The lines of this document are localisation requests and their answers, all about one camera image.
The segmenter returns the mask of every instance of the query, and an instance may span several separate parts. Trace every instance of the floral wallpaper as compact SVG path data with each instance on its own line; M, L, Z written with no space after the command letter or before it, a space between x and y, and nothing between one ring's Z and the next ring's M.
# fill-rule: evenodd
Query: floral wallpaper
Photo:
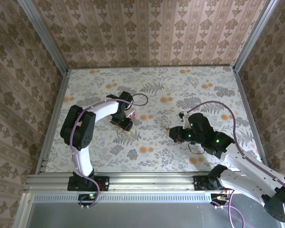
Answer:
M34 0L69 68L232 65L265 0Z
M270 166L285 174L285 0L240 70Z
M16 1L0 1L0 228L34 171L61 75Z
M221 163L203 153L200 146L174 143L167 128L182 125L181 111L207 101L218 100L235 113L240 145L259 159L246 111L230 66L213 67L135 67L71 70L54 142L46 172L74 170L71 150L60 137L62 124L72 105L87 107L104 100L109 94L127 91L145 93L149 103L135 107L130 132L123 132L110 123L108 116L95 125L89 145L90 159L96 172L126 171L210 171ZM142 104L144 97L135 96ZM214 129L232 135L230 113L218 104L198 109L208 117Z

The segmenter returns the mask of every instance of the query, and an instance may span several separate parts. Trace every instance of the cable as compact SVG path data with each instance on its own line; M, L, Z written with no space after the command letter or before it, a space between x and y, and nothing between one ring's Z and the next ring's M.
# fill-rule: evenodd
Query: cable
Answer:
M244 216L243 216L243 214L239 211L239 209L237 209L236 207L233 207L233 206L231 206L231 205L220 205L220 204L218 204L216 201L212 201L212 203L214 203L215 205L217 205L218 207L223 207L223 208L229 208L229 209L234 209L234 210L236 210L237 212L238 212L238 214L241 216L241 219L242 219L242 228L245 228L245 220L244 220Z
M71 148L71 151L72 151L72 159L73 159L75 168L77 169L78 173L79 173L83 178L86 178L87 180L91 181L91 182L92 182L93 184L95 184L96 187L97 187L97 194L96 194L95 200L94 200L94 202L90 205L90 207L94 206L95 203L97 202L97 198L98 198L98 196L99 196L99 194L100 194L100 189L99 189L99 186L98 186L97 182L96 182L95 180L93 180L93 179L91 179L91 178L85 176L85 175L81 172L81 170L80 170L80 168L79 168L78 161L77 161L77 157L76 157L76 149L73 147L73 138L74 138L75 129L76 129L78 123L79 123L80 118L82 117L82 115L83 115L86 111L90 110L90 109L93 108L93 107L102 105L102 104L104 104L104 103L111 102L111 101L122 101L122 102L125 102L125 103L127 103L127 104L134 105L134 106L140 106L140 107L141 107L141 106L145 106L146 104L148 104L149 98L147 97L147 95L138 93L138 94L134 94L133 96L136 96L136 95L142 95L142 96L144 96L144 97L146 98L146 103L144 103L144 104L134 104L134 103L131 103L131 102L128 102L128 101L126 101L126 100L119 99L119 98L116 98L116 99L107 99L107 100L104 100L104 101L100 101L100 102L98 102L98 103L96 103L96 104L93 104L93 105L91 105L91 106L88 106L86 109L84 109L84 110L79 114L79 116L77 117L77 119L76 119L76 121L75 121L75 123L74 123L73 129L72 129L72 132L71 132L71 136L70 136L70 148Z
M84 205L82 205L82 201L83 201L85 198L90 198L90 197L89 197L89 196L82 196L82 197L80 198L80 200L79 200L79 206L81 206L82 209L85 208Z
M132 105L130 105L130 107L126 108L125 111L128 111L130 108L132 107Z
M232 228L235 228L234 225L233 225L233 222L232 222L232 218L231 218L231 201L232 201L232 197L233 197L233 194L234 194L234 190L232 191L231 195L230 195L230 199L229 199L229 204L228 204L228 216L229 216L229 221L231 223L231 226ZM243 218L243 228L245 227L245 220Z
M190 149L190 144L191 144L191 143L188 144L188 148L189 148L190 152L193 153L193 152L191 151L191 149ZM202 155L202 154L204 154L204 153L205 153L205 151L204 151L203 153L193 153L193 154Z
M224 194L224 195L218 196L218 197L224 197L224 196L226 196L229 190L230 190L230 189L227 189L227 190L225 191L225 194Z
M228 111L230 112L231 116L232 116L232 119L233 119L233 137L234 137L234 141L235 141L235 144L236 144L236 147L237 147L237 150L240 152L240 154L243 156L243 159L246 159L249 163L251 163L252 165L254 165L255 167L257 167L258 169L260 169L261 171L263 171L264 173L266 173L268 176L270 176L272 179L276 180L279 184L281 184L284 188L285 188L285 184L280 180L278 179L275 175L271 174L270 172L268 172L267 170L265 170L263 167L261 167L260 165L258 165L257 163L255 163L254 161L252 161L250 158L246 157L244 152L242 152L241 150L241 147L240 145L238 144L238 140L237 140L237 136L236 136L236 118L233 114L233 112L231 111L231 109L225 105L224 103L220 102L220 101L205 101L195 107L193 107L192 109L190 109L187 113L193 111L194 109L204 105L204 104L207 104L207 103L217 103L217 104L220 104L222 106L224 106L225 108L228 109Z

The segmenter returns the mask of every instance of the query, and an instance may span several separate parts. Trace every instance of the table surface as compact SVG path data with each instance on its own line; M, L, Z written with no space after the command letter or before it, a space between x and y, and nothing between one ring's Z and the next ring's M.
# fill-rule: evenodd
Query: table surface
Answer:
M253 199L235 194L232 204L245 219L246 228L281 228ZM76 203L33 203L28 228L230 228L228 209L214 209L209 203L101 203L82 210ZM242 227L232 211L234 227Z
M221 162L207 153L193 154L188 143L174 143L165 128L182 125L178 117L201 102L221 101L236 116L237 139L249 154L260 160L247 114L230 66L146 67L78 69L69 72L70 80L60 112L46 172L71 172L71 150L60 137L60 129L72 105L87 107L109 94L144 93L149 103L135 107L136 117L130 132L117 131L110 116L95 125L89 145L90 159L96 172L129 171L210 171ZM135 103L145 98L136 96ZM216 131L232 137L232 117L219 104L197 109L208 117ZM191 145L194 153L203 153Z

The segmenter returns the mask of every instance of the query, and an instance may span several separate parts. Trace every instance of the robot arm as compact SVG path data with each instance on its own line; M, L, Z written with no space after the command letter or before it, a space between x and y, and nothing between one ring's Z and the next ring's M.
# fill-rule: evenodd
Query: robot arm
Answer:
M96 115L95 122L101 120L102 118L115 114L118 110L118 102L112 101L108 103L101 104L93 109L93 113ZM89 176L93 172L93 166L90 162L89 146L81 150L76 150L75 157L77 159L78 168L85 175Z
M217 165L209 173L210 183L219 181L225 188L238 190L261 203L275 219L285 222L285 187L281 184L285 185L285 176L260 163L244 150L241 149L240 153L235 141L222 132L214 131L203 114L180 114L180 117L183 126L168 129L168 136L174 142L198 143L206 153L233 165L245 175L241 176L223 165Z
M109 98L119 98L128 102L131 102L133 97L123 91L119 97L114 95L107 96ZM117 125L125 131L130 131L133 123L130 118L128 118L125 114L125 108L128 107L128 104L121 101L110 101L103 104L100 104L93 108L93 112L85 112L80 122L78 123L73 137L73 146L76 148L73 153L73 161L76 167L81 171L84 176L89 176L94 173L93 166L90 162L90 154L89 154L89 144L93 138L93 131L95 123L108 116L111 115L111 123ZM65 122L61 128L60 136L64 139L67 145L70 144L71 132L74 126L76 119L79 114L83 111L83 108L74 105L70 108Z

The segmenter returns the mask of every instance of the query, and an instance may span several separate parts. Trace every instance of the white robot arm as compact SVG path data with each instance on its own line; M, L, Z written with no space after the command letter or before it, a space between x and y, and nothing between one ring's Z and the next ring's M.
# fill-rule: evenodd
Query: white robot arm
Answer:
M111 101L101 104L93 109L93 113L96 115L95 123L108 116L115 114L118 110L118 102ZM78 169L85 175L89 176L93 171L93 166L90 162L89 146L75 151L75 157L77 159Z
M215 132L203 114L180 113L180 117L183 126L168 129L170 138L175 142L198 143L205 152L236 167L243 174L239 175L223 165L217 165L209 173L209 181L214 184L218 181L223 187L237 190L254 199L272 217L285 222L285 176L247 154L228 135Z

